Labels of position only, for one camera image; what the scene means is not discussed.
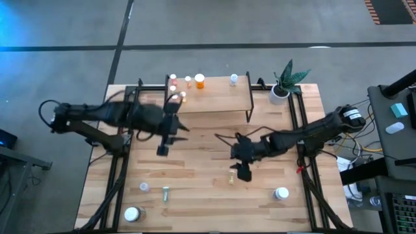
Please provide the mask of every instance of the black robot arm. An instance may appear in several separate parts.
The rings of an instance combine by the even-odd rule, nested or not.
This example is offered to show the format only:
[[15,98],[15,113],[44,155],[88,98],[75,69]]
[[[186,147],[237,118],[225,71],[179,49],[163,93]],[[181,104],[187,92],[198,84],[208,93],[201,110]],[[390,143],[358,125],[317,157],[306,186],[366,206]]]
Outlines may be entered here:
[[[59,103],[54,109],[54,117],[51,123],[47,123],[40,114],[42,120],[52,128],[53,133],[76,132],[87,138],[87,142],[99,142],[113,155],[123,151],[125,139],[121,135],[107,135],[83,121],[102,121],[114,127],[137,130],[138,140],[149,140],[152,136],[162,137],[161,145],[157,148],[157,155],[167,156],[168,147],[178,140],[185,138],[175,137],[177,130],[189,131],[180,121],[177,112],[181,102],[166,102],[164,107],[154,104],[141,104],[135,101],[106,101],[102,105],[71,105]],[[149,133],[145,139],[139,139],[141,132]]]
[[275,157],[301,143],[302,154],[314,157],[324,147],[324,143],[340,133],[356,133],[365,126],[365,119],[355,107],[337,107],[324,118],[309,123],[294,131],[273,131],[252,142],[247,136],[236,133],[238,143],[231,147],[231,158],[238,159],[232,168],[237,169],[237,177],[251,181],[249,164],[261,161],[264,157]]

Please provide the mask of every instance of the electronics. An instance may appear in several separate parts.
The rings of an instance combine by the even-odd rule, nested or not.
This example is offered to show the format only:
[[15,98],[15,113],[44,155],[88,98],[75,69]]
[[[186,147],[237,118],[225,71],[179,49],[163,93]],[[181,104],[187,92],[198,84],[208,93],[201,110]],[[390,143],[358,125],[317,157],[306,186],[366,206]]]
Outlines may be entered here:
[[12,150],[17,140],[17,136],[0,129],[0,147],[6,147]]
[[416,196],[388,194],[393,208],[395,233],[416,233]]

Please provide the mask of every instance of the white pot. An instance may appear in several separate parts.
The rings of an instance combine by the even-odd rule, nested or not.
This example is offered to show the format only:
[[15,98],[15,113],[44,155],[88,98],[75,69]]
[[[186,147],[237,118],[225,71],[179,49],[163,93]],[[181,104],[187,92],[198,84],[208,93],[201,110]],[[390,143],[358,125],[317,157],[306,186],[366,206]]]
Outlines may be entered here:
[[287,95],[284,96],[284,97],[280,97],[280,96],[275,95],[275,93],[273,92],[273,89],[276,85],[278,85],[278,84],[275,84],[272,87],[272,90],[270,91],[270,94],[268,95],[268,99],[270,100],[271,103],[273,103],[275,105],[281,105],[281,104],[286,102],[286,98],[289,97],[289,94],[291,94],[291,93],[287,92]]

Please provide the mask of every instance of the green leaves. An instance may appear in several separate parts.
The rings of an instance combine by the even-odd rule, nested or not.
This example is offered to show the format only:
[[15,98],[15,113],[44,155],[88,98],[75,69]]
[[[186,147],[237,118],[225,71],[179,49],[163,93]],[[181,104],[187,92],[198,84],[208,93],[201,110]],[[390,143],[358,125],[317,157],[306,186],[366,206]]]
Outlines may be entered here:
[[311,70],[309,69],[307,71],[301,71],[301,72],[295,73],[292,75],[290,79],[287,79],[284,82],[282,82],[281,85],[283,85],[283,87],[285,88],[290,88],[294,86],[295,84],[299,83],[300,81],[302,81],[303,79],[305,79],[306,75],[308,75],[310,71]]
[[292,67],[293,67],[293,59],[291,59],[289,61],[289,63],[286,65],[284,71],[282,72],[282,74],[280,75],[280,79],[282,84],[289,80],[292,76]]
[[307,71],[301,71],[292,75],[292,68],[293,60],[291,59],[289,63],[286,65],[280,77],[277,76],[276,72],[274,72],[274,77],[276,78],[276,82],[281,89],[286,90],[288,92],[301,94],[300,89],[298,87],[295,87],[295,84],[305,79],[305,77],[311,70],[309,69]]
[[291,88],[283,88],[284,90],[291,92],[291,93],[295,93],[295,94],[301,94],[302,92],[300,91],[299,87],[291,87]]

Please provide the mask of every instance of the wooden table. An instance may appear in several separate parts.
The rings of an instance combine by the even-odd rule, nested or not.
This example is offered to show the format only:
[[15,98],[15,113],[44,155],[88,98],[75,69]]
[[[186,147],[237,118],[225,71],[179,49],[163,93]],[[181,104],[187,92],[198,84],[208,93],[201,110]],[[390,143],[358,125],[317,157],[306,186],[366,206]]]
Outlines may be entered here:
[[[301,86],[309,122],[324,117],[318,86]],[[107,97],[124,88],[125,85],[110,85]],[[159,137],[147,142],[134,140],[118,231],[310,231],[302,178],[296,173],[295,148],[285,155],[255,162],[251,166],[252,182],[235,179],[234,185],[228,183],[229,166],[235,161],[229,159],[229,146],[215,138],[214,133],[232,136],[239,131],[245,134],[262,125],[292,129],[288,104],[270,104],[267,91],[253,91],[253,98],[255,105],[250,123],[246,123],[243,112],[179,114],[180,120],[190,129],[189,133],[181,132],[179,136],[190,140],[175,143],[167,158],[156,156]],[[162,105],[163,92],[143,92],[140,100]],[[298,118],[298,122],[302,123],[299,114]],[[100,123],[99,128],[107,133],[116,132],[115,128],[104,123]],[[251,138],[258,140],[264,133],[266,131]],[[94,149],[92,159],[102,153],[103,149]],[[110,163],[111,156],[104,157],[88,169],[76,228],[85,224],[103,201]],[[325,198],[343,222],[352,226],[335,159],[320,155],[317,164]],[[147,182],[151,190],[140,191],[138,186],[141,182]],[[163,202],[164,186],[170,187],[167,203]],[[278,187],[289,189],[287,200],[272,199],[272,191]],[[146,209],[147,217],[143,222],[129,223],[124,220],[124,211],[131,206]],[[316,200],[314,207],[318,226],[322,227]]]

